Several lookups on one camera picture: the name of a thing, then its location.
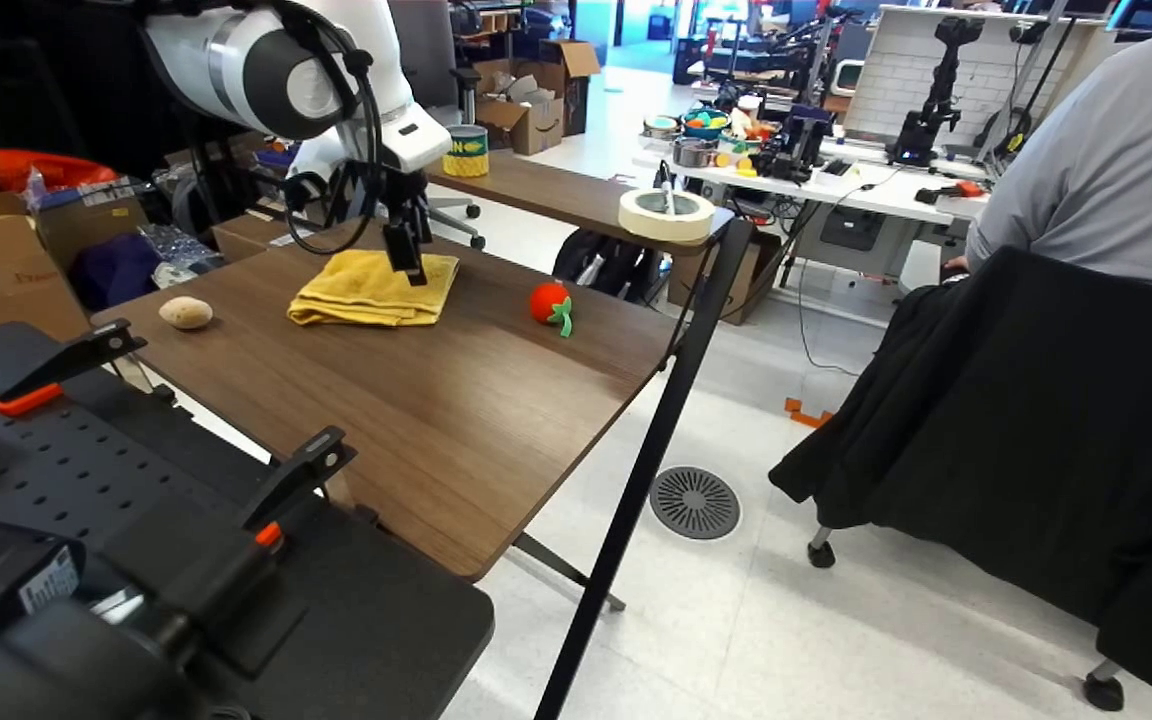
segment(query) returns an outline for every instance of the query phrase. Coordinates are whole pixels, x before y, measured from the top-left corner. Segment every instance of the black metal frame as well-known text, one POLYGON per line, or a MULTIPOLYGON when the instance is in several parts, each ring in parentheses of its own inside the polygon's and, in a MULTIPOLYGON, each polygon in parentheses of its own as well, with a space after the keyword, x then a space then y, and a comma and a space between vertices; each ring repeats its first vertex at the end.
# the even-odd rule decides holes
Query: black metal frame
POLYGON ((639 444, 639 454, 629 471, 617 514, 610 514, 608 536, 599 545, 599 554, 596 554, 586 582, 579 592, 576 618, 573 618, 569 640, 561 646, 561 659, 545 683, 537 720, 554 720, 569 691, 573 691, 573 680, 579 673, 593 629, 599 625, 599 613, 610 596, 610 580, 617 580, 617 568, 619 568, 625 546, 630 539, 630 528, 644 514, 644 503, 646 503, 650 481, 658 471, 662 449, 669 449, 669 441, 683 414, 683 404, 693 394, 693 385, 698 375, 698 358, 702 358, 709 341, 719 324, 719 310, 725 310, 725 298, 731 292, 748 237, 753 237, 753 223, 738 214, 714 232, 714 238, 709 246, 709 254, 714 250, 714 264, 713 264, 702 284, 693 284, 695 292, 688 296, 688 304, 675 320, 675 341, 669 344, 673 368, 669 368, 662 394, 650 411, 646 437, 639 444))

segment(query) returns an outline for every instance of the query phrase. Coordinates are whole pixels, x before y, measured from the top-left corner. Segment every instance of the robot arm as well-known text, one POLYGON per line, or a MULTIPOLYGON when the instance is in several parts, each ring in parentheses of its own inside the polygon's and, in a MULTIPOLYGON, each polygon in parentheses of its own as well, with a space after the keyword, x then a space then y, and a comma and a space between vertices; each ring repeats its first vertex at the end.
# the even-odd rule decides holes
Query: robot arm
POLYGON ((388 0, 169 10, 149 14, 144 35, 169 85, 196 112, 308 139, 291 171, 332 177, 342 160, 383 169, 388 261, 415 284, 425 281, 418 169, 437 164, 453 136, 411 101, 388 0))

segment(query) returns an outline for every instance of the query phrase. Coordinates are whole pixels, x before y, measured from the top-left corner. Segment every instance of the gray shirt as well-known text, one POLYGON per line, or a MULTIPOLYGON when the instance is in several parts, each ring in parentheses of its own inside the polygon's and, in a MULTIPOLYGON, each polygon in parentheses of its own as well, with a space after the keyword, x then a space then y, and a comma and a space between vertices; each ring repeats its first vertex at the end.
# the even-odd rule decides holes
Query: gray shirt
POLYGON ((1152 38, 1104 60, 1022 142, 967 237, 1152 281, 1152 38))

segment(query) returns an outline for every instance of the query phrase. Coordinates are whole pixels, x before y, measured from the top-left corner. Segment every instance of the gray floor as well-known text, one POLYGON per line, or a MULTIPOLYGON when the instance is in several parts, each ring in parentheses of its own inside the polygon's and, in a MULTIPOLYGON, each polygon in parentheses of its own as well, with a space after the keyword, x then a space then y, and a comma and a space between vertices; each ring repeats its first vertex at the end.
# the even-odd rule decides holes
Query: gray floor
MULTIPOLYGON (((658 73, 608 67, 593 91, 593 130, 537 160, 644 177, 655 157, 634 122, 688 101, 658 73)), ((573 232, 499 202, 485 202, 479 228, 486 250, 539 273, 573 232)), ((719 471, 742 514, 714 545, 680 539, 644 514, 617 580, 629 613, 596 629, 569 698, 573 720, 1095 714, 1076 696, 1076 676, 1095 659, 1090 629, 959 554, 861 528, 834 536, 834 571, 808 568, 811 507, 796 507, 765 481, 803 437, 786 423, 784 394, 834 408, 880 341, 880 317, 882 304, 865 281, 808 269, 753 324, 719 328, 662 464, 719 471)), ((599 546, 655 394, 658 385, 527 528, 579 568, 599 546)), ((499 629, 446 714, 532 714, 576 589, 514 551, 479 589, 491 592, 499 629)), ((1122 714, 1152 714, 1152 689, 1122 683, 1122 714)))

